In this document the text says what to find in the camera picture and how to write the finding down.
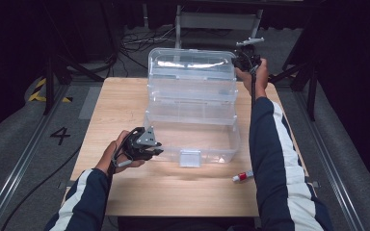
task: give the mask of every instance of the wooden table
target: wooden table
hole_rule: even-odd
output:
[[[104,149],[122,130],[143,126],[147,79],[105,80],[71,180],[96,165]],[[115,175],[106,214],[109,216],[258,217],[254,180],[233,183],[232,176],[251,169],[249,127],[251,97],[241,82],[236,112],[241,146],[227,164],[180,167],[174,162],[148,161]],[[277,102],[275,87],[267,94]]]

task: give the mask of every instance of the plastic container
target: plastic container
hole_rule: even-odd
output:
[[[230,52],[156,48],[148,57],[148,107],[164,152],[156,161],[182,167],[228,163],[239,148]]]

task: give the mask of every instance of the printed number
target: printed number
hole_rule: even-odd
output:
[[[67,132],[67,128],[63,127],[59,129],[58,131],[54,132],[52,135],[50,135],[50,137],[60,138],[59,145],[62,145],[63,139],[70,137],[70,135],[67,135],[66,132]]]

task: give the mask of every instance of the person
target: person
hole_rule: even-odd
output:
[[[235,71],[251,94],[251,75],[239,68]],[[332,230],[327,207],[305,182],[304,169],[294,150],[282,110],[267,98],[268,76],[267,61],[261,59],[256,70],[254,95],[251,95],[255,102],[254,106],[252,104],[249,144],[262,228]],[[101,230],[109,191],[107,169],[114,150],[127,134],[123,131],[106,148],[95,168],[81,174],[67,193],[65,204],[48,221],[45,230]],[[120,155],[118,163],[126,160]],[[115,173],[143,164],[144,161],[135,161],[129,166],[118,167]],[[247,229],[246,226],[233,226],[228,230]]]

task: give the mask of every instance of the marker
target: marker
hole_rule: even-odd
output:
[[[246,180],[250,177],[253,177],[253,171],[252,170],[239,173],[239,174],[233,176],[232,180],[233,180],[233,182],[239,182],[239,181],[244,181],[244,180]]]

